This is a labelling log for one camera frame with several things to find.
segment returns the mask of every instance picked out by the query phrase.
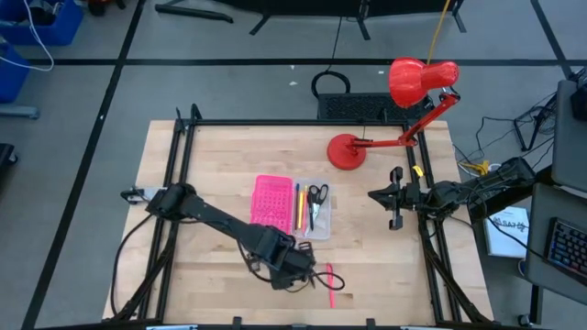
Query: pencil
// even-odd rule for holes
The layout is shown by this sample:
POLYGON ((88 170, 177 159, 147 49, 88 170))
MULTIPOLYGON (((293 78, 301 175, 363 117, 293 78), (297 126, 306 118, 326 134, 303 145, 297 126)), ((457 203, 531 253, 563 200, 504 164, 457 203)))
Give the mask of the pencil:
POLYGON ((298 201, 298 205, 297 205, 297 228, 300 229, 302 228, 302 212, 303 212, 303 208, 304 207, 304 203, 302 202, 304 200, 304 191, 300 191, 300 199, 298 201))
POLYGON ((303 194, 304 200, 302 201, 302 204, 304 205, 304 207, 302 207, 302 212, 303 212, 303 215, 302 215, 302 218, 303 218, 303 220, 302 220, 302 233, 303 233, 304 236, 305 236, 305 215, 306 215, 305 207, 307 206, 307 204, 306 204, 307 195, 308 195, 308 186, 306 185, 304 187, 304 194, 303 194))
POLYGON ((298 208, 299 208, 299 203, 300 201, 298 201, 298 195, 300 194, 300 183, 296 183, 295 184, 295 194, 293 195, 294 201, 295 201, 295 206, 293 207, 293 211, 295 212, 294 218, 293 218, 293 230, 297 229, 297 215, 299 214, 298 212, 298 208))

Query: lamp shade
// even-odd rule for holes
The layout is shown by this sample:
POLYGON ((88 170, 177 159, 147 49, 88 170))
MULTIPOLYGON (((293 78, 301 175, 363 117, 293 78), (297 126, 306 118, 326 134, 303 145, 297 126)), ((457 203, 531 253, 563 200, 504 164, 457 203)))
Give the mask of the lamp shade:
POLYGON ((393 101, 403 107, 420 102, 431 89, 448 87, 457 82, 459 67, 444 61, 425 65, 413 58, 394 60, 389 70, 389 90, 393 101))

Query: clear plastic tray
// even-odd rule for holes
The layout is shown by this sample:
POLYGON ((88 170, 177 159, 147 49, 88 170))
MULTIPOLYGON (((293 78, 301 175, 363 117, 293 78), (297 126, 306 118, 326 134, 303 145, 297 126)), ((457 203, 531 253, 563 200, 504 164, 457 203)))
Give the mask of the clear plastic tray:
POLYGON ((305 228, 302 230, 296 229, 296 225, 298 219, 296 218, 298 213, 298 204, 296 201, 299 199, 299 192, 297 196, 293 199, 293 221, 292 221, 292 230, 293 235, 297 238, 301 239, 329 239, 330 238, 330 213, 331 213, 331 203, 330 203, 330 196, 332 195, 332 187, 330 186, 329 182, 324 179, 305 179, 305 178, 294 178, 293 179, 293 196, 296 195, 295 186, 296 184, 300 185, 300 191, 302 191, 306 186, 309 187, 311 185, 315 185, 318 187, 322 187, 323 184, 328 186, 328 193, 326 195, 325 201, 320 205, 320 209, 318 211, 318 216, 314 219, 314 230, 310 228, 310 208, 307 205, 307 198, 306 204, 303 208, 303 212, 305 214, 305 228))

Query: keyboard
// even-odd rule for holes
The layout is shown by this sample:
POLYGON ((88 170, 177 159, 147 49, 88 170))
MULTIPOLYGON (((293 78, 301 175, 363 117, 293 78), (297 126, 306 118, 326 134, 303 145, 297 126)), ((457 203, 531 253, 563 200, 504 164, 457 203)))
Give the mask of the keyboard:
POLYGON ((552 218, 545 257, 557 269, 587 285, 587 230, 552 218))

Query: pink container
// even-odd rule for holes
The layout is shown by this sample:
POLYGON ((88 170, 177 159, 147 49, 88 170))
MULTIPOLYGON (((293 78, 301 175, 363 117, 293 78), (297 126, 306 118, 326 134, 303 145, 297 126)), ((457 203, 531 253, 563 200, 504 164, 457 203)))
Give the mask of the pink container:
POLYGON ((290 235, 294 204, 294 181, 291 178, 260 175, 250 206, 250 222, 274 226, 290 235))

